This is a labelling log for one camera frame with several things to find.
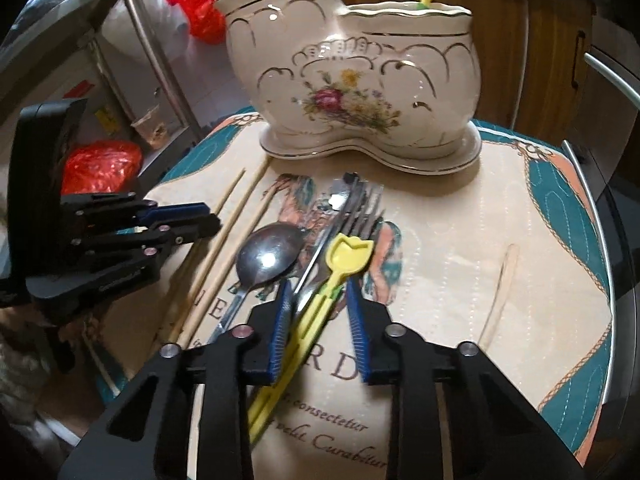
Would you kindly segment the red plastic bag lower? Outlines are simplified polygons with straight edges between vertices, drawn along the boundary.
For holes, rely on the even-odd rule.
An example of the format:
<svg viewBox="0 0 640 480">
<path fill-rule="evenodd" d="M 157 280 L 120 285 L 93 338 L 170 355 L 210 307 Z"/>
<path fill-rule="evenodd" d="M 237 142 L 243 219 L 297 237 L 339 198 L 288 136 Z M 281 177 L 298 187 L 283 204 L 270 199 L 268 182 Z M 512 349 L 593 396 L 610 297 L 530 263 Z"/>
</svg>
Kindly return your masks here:
<svg viewBox="0 0 640 480">
<path fill-rule="evenodd" d="M 78 144 L 67 156 L 62 195 L 130 191 L 142 166 L 142 149 L 125 140 Z"/>
</svg>

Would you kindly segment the wooden kitchen cabinet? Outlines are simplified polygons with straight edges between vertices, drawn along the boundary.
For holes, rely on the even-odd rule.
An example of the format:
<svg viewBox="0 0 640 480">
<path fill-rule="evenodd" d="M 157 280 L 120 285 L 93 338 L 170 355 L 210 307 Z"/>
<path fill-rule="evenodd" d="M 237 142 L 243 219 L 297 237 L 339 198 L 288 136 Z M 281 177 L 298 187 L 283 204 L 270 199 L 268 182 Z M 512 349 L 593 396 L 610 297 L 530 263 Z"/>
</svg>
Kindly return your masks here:
<svg viewBox="0 0 640 480">
<path fill-rule="evenodd" d="M 591 0 L 440 0 L 473 13 L 476 118 L 560 144 L 582 99 Z"/>
</svg>

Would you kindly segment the steel table rail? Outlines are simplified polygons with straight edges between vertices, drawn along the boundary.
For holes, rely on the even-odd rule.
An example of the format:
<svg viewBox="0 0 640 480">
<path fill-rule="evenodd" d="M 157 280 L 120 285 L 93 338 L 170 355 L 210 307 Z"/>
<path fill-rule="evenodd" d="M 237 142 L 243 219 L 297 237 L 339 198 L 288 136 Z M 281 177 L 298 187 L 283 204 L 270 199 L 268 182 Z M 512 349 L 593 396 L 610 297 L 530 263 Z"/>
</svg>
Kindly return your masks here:
<svg viewBox="0 0 640 480">
<path fill-rule="evenodd" d="M 148 59 L 160 88 L 166 94 L 172 110 L 184 128 L 188 128 L 197 141 L 204 138 L 203 129 L 196 119 L 179 81 L 166 58 L 160 40 L 152 27 L 151 19 L 143 0 L 124 0 L 142 50 Z"/>
</svg>

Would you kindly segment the cream floral ceramic utensil holder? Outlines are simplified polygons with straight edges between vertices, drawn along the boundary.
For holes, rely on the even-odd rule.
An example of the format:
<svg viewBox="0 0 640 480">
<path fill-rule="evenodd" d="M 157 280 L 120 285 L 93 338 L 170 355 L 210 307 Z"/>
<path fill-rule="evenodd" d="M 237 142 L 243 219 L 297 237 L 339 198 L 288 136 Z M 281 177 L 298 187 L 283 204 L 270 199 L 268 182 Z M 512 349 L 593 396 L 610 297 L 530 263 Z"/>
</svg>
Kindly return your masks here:
<svg viewBox="0 0 640 480">
<path fill-rule="evenodd" d="M 453 174 L 480 157 L 472 12 L 437 1 L 216 0 L 230 62 L 280 159 L 352 150 Z"/>
</svg>

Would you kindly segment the yellow tulip plastic utensil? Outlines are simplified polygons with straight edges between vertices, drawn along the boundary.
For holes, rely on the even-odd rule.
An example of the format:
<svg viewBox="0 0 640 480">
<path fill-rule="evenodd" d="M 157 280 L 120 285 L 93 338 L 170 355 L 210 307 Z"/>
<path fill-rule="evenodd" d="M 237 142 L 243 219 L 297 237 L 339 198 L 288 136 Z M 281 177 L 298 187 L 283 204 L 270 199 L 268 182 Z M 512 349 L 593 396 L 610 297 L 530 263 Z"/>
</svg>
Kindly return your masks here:
<svg viewBox="0 0 640 480">
<path fill-rule="evenodd" d="M 310 306 L 294 328 L 285 350 L 280 377 L 273 386 L 261 388 L 248 409 L 250 445 L 256 444 L 262 436 L 288 385 L 305 364 L 326 325 L 337 293 L 348 278 L 366 267 L 373 254 L 374 245 L 371 234 L 338 233 L 331 240 L 324 258 L 330 270 L 329 278 L 314 295 Z"/>
</svg>

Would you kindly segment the steel fork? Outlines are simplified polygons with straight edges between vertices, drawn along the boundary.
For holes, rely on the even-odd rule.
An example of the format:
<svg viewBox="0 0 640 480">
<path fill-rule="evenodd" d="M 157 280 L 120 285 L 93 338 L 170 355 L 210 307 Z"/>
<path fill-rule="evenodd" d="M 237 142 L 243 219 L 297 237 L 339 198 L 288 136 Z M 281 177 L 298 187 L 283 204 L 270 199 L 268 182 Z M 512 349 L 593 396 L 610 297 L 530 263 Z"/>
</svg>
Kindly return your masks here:
<svg viewBox="0 0 640 480">
<path fill-rule="evenodd" d="M 303 303 L 299 306 L 293 298 L 296 318 L 305 312 L 314 294 L 329 278 L 330 270 L 326 263 L 326 252 L 334 237 L 338 233 L 343 233 L 347 236 L 357 235 L 365 240 L 373 233 L 373 226 L 378 220 L 378 206 L 381 203 L 383 190 L 383 185 L 369 183 L 360 178 L 350 196 L 350 200 L 342 211 L 341 217 L 335 223 L 326 246 L 322 249 L 320 259 L 314 268 L 314 273 L 305 287 Z"/>
</svg>

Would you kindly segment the printed horse table mat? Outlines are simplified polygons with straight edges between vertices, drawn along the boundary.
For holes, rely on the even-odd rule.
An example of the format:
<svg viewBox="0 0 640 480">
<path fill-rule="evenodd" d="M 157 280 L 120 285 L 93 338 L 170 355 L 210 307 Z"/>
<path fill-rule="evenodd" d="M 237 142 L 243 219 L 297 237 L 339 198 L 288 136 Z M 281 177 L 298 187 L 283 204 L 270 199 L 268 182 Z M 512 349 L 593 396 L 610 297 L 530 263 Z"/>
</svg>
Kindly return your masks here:
<svg viewBox="0 0 640 480">
<path fill-rule="evenodd" d="M 426 340 L 455 347 L 480 338 L 506 248 L 517 244 L 518 267 L 487 354 L 585 465 L 608 380 L 612 318 L 592 208 L 558 148 L 475 123 L 483 138 L 480 158 L 443 177 L 401 174 L 354 152 L 273 159 L 217 263 L 232 266 L 243 224 L 277 176 L 300 174 L 279 179 L 262 221 L 280 217 L 320 228 L 330 180 L 358 171 L 382 183 L 386 210 L 363 295 L 387 304 L 394 321 Z M 265 125 L 250 107 L 241 108 L 171 168 L 149 198 L 215 205 L 246 168 L 226 216 L 265 156 L 258 143 Z M 167 282 L 188 250 L 168 261 L 160 283 L 90 321 L 82 350 L 105 403 L 148 357 Z M 390 389 L 361 381 L 344 309 L 341 298 L 257 442 L 256 479 L 385 479 Z"/>
</svg>

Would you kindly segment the large steel spoon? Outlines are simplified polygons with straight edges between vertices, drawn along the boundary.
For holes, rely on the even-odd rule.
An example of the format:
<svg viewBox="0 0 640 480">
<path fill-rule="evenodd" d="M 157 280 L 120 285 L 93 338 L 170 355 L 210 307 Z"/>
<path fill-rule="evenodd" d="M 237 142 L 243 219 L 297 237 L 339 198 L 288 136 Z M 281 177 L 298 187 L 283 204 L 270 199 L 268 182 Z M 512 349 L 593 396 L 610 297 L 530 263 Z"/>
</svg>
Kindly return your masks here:
<svg viewBox="0 0 640 480">
<path fill-rule="evenodd" d="M 235 259 L 239 291 L 208 338 L 208 344 L 229 329 L 251 290 L 272 283 L 296 263 L 304 240 L 304 232 L 288 222 L 272 222 L 247 237 Z"/>
</svg>

